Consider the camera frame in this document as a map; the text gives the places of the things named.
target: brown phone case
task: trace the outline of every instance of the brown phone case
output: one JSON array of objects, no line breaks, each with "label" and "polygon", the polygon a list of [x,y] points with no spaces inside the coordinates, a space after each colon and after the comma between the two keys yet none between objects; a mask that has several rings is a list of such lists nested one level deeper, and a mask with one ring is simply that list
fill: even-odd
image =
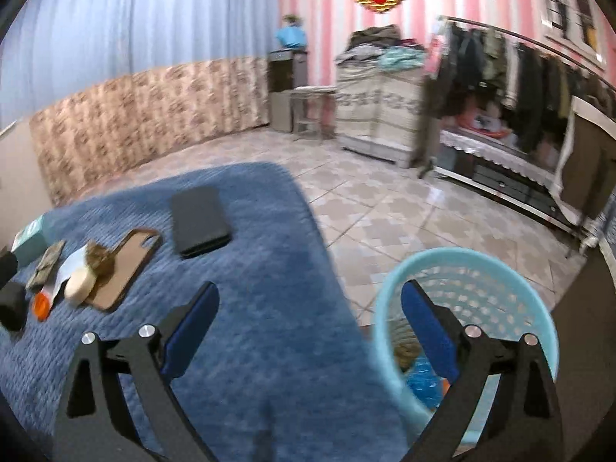
[{"label": "brown phone case", "polygon": [[[144,242],[150,238],[155,239],[149,247],[144,247]],[[129,231],[113,249],[113,273],[96,281],[85,302],[101,311],[115,310],[161,244],[162,236],[155,229],[137,228]]]}]

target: blue quilted fabric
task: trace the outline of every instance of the blue quilted fabric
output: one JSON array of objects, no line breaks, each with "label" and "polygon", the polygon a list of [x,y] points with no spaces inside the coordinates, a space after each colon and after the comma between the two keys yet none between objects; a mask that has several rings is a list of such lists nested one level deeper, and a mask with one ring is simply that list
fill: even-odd
[{"label": "blue quilted fabric", "polygon": [[[173,250],[170,197],[196,185],[219,189],[233,241],[181,260]],[[164,243],[118,310],[29,315],[21,338],[0,330],[0,387],[30,436],[50,454],[64,376],[82,333],[122,338],[186,304],[201,284],[218,285],[221,306],[186,374],[172,389],[221,462],[249,462],[273,415],[278,462],[399,461],[400,418],[369,368],[367,346],[344,301],[309,208],[273,164],[198,171],[93,198],[49,213],[65,252],[89,238],[109,247],[130,229],[153,227]],[[34,266],[21,271],[26,281]],[[158,445],[132,384],[125,394],[147,447]]]}]

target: metal screw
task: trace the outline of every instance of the metal screw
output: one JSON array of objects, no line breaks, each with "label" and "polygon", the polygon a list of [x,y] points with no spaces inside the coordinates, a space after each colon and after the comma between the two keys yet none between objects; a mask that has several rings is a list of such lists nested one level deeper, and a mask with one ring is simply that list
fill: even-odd
[{"label": "metal screw", "polygon": [[156,332],[153,325],[144,325],[139,329],[139,336],[145,338],[152,337]]},{"label": "metal screw", "polygon": [[476,339],[481,336],[481,328],[475,325],[469,325],[464,329],[464,333],[466,333],[470,338]]},{"label": "metal screw", "polygon": [[539,339],[536,335],[533,335],[532,333],[527,333],[524,336],[524,342],[526,342],[528,345],[537,345],[539,343]]},{"label": "metal screw", "polygon": [[96,340],[96,335],[92,332],[85,332],[84,335],[81,336],[81,343],[88,345],[92,344]]}]

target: laundry basket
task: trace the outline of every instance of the laundry basket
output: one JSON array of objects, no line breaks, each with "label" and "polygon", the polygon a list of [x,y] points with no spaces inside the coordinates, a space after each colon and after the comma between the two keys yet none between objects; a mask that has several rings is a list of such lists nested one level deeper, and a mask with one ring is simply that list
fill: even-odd
[{"label": "laundry basket", "polygon": [[[411,279],[418,281],[433,302],[450,308],[462,325],[478,325],[499,339],[517,341],[525,333],[537,335],[556,378],[559,352],[554,322],[522,276],[498,259],[465,248],[435,248],[412,255],[385,279],[373,318],[373,358],[400,409],[410,442],[432,418],[406,385],[393,355],[393,348],[401,342],[410,353],[421,349],[400,304],[402,285]],[[498,376],[488,378],[462,444],[477,443],[497,385]]]}]

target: poster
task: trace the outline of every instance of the poster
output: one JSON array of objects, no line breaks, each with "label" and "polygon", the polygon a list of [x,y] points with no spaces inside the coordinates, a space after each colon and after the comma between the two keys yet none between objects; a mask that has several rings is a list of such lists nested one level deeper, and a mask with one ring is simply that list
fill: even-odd
[{"label": "poster", "polygon": [[593,0],[545,0],[546,36],[601,65]]}]

